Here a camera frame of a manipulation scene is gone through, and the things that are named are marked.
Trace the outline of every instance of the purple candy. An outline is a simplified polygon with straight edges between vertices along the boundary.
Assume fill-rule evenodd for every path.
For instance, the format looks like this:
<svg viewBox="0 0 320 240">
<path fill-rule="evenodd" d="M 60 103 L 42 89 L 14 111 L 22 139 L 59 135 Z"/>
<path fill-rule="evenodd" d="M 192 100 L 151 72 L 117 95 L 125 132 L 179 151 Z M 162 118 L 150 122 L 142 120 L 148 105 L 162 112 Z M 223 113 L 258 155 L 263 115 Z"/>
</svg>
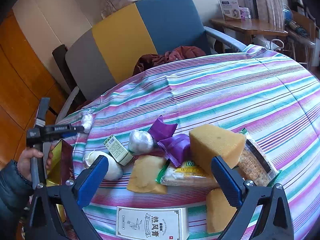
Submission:
<svg viewBox="0 0 320 240">
<path fill-rule="evenodd" d="M 151 134 L 153 139 L 156 140 L 156 142 L 167 139 L 169 137 L 172 137 L 174 134 L 177 123 L 174 124 L 166 124 L 163 122 L 163 116 L 159 116 L 157 120 L 153 123 L 153 125 L 150 127 L 148 133 Z"/>
<path fill-rule="evenodd" d="M 180 166 L 184 161 L 190 160 L 190 139 L 186 134 L 179 134 L 158 142 L 174 166 Z"/>
</svg>

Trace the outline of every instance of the tablecloth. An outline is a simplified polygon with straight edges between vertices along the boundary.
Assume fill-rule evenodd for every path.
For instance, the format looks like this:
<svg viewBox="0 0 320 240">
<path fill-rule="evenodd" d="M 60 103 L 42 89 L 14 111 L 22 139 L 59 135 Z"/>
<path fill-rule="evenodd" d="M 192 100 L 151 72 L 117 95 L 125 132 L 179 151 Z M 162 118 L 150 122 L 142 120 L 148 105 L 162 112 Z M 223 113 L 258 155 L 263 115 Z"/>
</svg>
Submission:
<svg viewBox="0 0 320 240">
<path fill-rule="evenodd" d="M 205 123 L 239 132 L 247 128 L 278 170 L 295 239 L 302 239 L 320 214 L 320 83 L 304 67 L 280 53 L 249 45 L 241 53 L 210 55 L 149 69 L 107 91 L 62 123 L 79 124 L 92 113 L 89 135 L 67 141 L 74 146 L 74 172 L 84 153 L 107 152 L 103 141 L 114 134 L 128 145 L 133 129 L 147 131 L 163 115 L 178 123 L 175 135 Z M 152 154 L 164 156 L 163 152 Z M 103 239 L 115 239 L 116 206 L 188 207 L 189 239 L 216 239 L 206 232 L 205 197 L 210 188 L 168 187 L 167 195 L 126 190 L 134 161 L 118 181 L 103 181 L 83 208 Z M 249 239 L 257 207 L 242 239 Z"/>
</svg>

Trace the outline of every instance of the blue gripper pad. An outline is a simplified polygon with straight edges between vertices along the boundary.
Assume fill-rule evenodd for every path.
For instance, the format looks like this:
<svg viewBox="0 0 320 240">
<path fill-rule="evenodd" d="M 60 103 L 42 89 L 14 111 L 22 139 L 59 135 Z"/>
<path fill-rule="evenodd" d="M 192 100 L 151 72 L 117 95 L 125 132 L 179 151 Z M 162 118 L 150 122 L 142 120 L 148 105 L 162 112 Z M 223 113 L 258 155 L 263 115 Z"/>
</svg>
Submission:
<svg viewBox="0 0 320 240">
<path fill-rule="evenodd" d="M 90 204 L 91 199 L 99 188 L 108 168 L 109 162 L 107 157 L 100 155 L 88 169 L 83 170 L 79 174 L 76 179 L 76 184 L 80 183 L 77 194 L 77 204 L 81 209 Z"/>
<path fill-rule="evenodd" d="M 242 192 L 217 157 L 214 157 L 211 160 L 211 172 L 219 183 L 230 206 L 236 208 L 241 207 Z"/>
</svg>

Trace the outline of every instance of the orange wooden door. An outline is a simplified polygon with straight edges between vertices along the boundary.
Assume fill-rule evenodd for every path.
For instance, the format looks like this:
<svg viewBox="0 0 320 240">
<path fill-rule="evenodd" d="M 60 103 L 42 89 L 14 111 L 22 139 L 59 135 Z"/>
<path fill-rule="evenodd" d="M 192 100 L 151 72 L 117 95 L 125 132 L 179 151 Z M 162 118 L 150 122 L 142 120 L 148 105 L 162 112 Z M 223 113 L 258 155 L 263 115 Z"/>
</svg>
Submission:
<svg viewBox="0 0 320 240">
<path fill-rule="evenodd" d="M 25 148 L 41 97 L 59 113 L 67 94 L 43 66 L 11 11 L 0 25 L 0 169 Z M 47 124 L 56 116 L 48 111 Z"/>
</svg>

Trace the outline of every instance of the maroon jacket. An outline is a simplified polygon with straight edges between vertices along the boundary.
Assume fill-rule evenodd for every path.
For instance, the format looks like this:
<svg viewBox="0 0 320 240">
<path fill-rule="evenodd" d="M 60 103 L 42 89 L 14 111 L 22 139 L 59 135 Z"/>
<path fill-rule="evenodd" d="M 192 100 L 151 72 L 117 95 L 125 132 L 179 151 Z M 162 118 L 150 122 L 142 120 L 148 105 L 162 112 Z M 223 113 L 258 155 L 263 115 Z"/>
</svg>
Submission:
<svg viewBox="0 0 320 240">
<path fill-rule="evenodd" d="M 165 63 L 201 56 L 206 55 L 201 49 L 194 46 L 180 46 L 174 49 L 173 51 L 167 51 L 164 55 L 146 54 L 139 58 L 133 70 L 133 76 L 149 68 L 159 66 Z"/>
</svg>

